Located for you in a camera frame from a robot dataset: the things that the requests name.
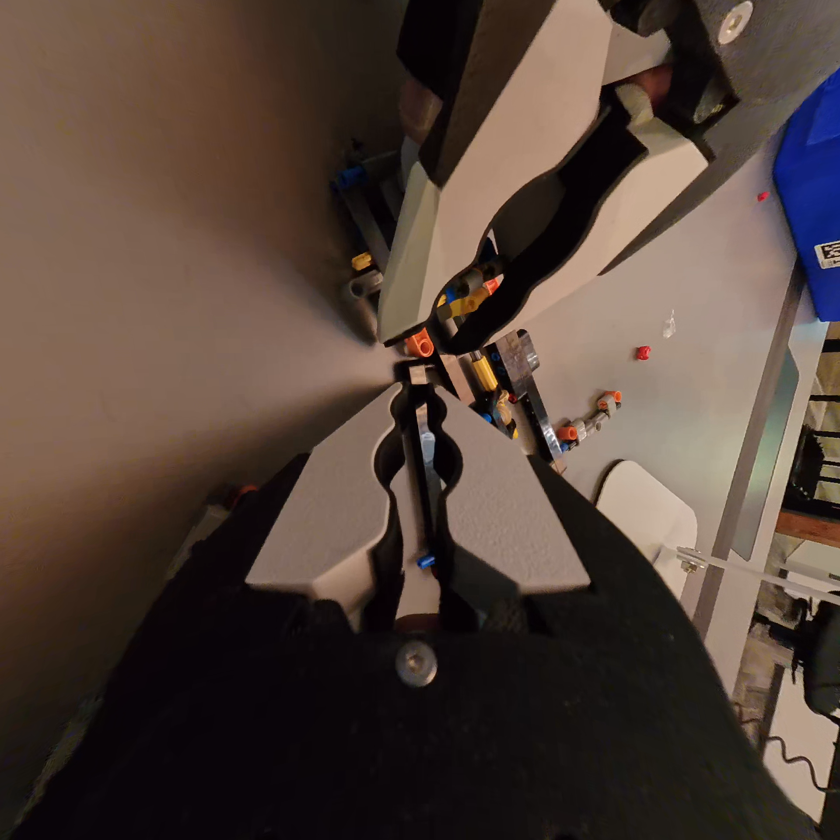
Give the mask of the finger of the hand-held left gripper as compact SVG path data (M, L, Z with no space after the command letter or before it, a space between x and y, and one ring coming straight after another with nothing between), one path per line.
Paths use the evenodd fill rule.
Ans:
M447 353L478 350L601 274L708 166L648 98L602 98L582 141L493 218L503 280Z
M554 170L599 112L602 86L662 65L601 2L408 2L400 113L419 146L406 175L377 316L390 345L427 320L477 256L492 218Z

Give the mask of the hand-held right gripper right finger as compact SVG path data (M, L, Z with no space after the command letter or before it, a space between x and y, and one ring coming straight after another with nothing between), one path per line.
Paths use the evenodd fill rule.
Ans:
M440 589L437 630L472 634L533 596L584 592L592 580L531 460L444 388L428 387Z

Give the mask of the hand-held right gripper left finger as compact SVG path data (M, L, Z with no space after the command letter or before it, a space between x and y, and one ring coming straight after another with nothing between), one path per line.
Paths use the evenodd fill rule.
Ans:
M403 531L394 478L405 468L404 407L394 384L317 445L246 576L253 590L338 603L362 627L389 630L403 595Z

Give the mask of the long black toy beam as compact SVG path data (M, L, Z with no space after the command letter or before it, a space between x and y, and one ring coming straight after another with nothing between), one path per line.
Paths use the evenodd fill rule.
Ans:
M408 567L439 583L443 565L437 536L438 504L445 481L435 466L436 371L418 359L398 363L395 371L402 386L397 419L403 436L407 495L413 517Z

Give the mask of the toy brick vehicle chassis assembly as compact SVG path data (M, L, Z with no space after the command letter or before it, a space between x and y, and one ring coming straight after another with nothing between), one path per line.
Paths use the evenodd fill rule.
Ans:
M352 258L353 276L344 285L343 296L357 311L364 339L373 343L387 343L387 339L379 337L379 321L383 313L385 271L396 267L393 249L407 183L402 163L399 150L365 156L363 143L352 139L345 166L330 183L364 247L361 255ZM535 366L531 365L529 352L521 343L525 335L516 332L511 335L514 347L510 351L504 350L501 343L463 355L452 353L448 347L446 330L461 325L473 303L480 304L489 298L500 273L497 257L467 269L455 283L453 293L440 295L440 301L433 306L431 322L410 328L407 337L397 339L396 343L409 356L437 363L458 398L479 413L487 414L510 438L518 434L511 407L520 405L527 415L539 454L554 472L562 475L567 446L550 430L544 416L541 398L532 381ZM523 379L519 383L515 382L514 371L517 351L526 355Z

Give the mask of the grey orange toy connector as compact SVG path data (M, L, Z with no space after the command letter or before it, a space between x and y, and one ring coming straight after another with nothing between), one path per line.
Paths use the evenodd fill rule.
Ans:
M589 415L565 421L554 430L562 454L583 444L588 438L602 431L603 426L621 409L623 394L620 391L604 392L595 400Z

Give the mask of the blue storage bin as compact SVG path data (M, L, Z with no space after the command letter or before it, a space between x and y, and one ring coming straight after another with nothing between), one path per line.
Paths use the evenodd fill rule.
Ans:
M839 321L839 72L793 113L773 180L815 314Z

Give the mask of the clear acrylic stand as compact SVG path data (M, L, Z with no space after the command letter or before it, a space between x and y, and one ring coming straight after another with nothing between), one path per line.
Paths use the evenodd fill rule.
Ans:
M820 602L828 602L832 603L836 606L839 606L839 596L832 594L830 592L825 592L821 590L817 590L811 586L807 586L805 584L796 583L794 581L790 581L789 579L779 577L773 574L766 574L764 572L760 572L755 569L750 569L748 566L744 564L733 564L729 561L720 560L713 557L707 557L693 549L688 549L684 547L678 547L676 549L672 549L671 553L679 559L682 564L687 565L690 568L698 568L698 569L707 569L709 567L717 568L722 571L730 571L730 572L738 572L740 574L745 574L747 576L752 577L761 582L768 583L770 585L774 585L781 589L785 589L786 591L790 591L791 593L795 593L799 596L814 599Z

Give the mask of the black metal rack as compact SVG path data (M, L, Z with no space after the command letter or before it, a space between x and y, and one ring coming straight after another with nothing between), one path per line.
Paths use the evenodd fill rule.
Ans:
M816 491L821 483L839 483L837 477L823 476L825 466L838 467L838 462L825 458L821 438L839 439L839 432L816 431L808 426L802 427L785 488L782 509L818 520L839 522L838 502L816 498Z

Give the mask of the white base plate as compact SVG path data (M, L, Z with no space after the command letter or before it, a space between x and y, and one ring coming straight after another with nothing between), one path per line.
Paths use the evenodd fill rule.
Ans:
M696 547L696 513L631 460L621 460L608 471L595 506L653 565L679 600L689 573L683 570L677 549Z

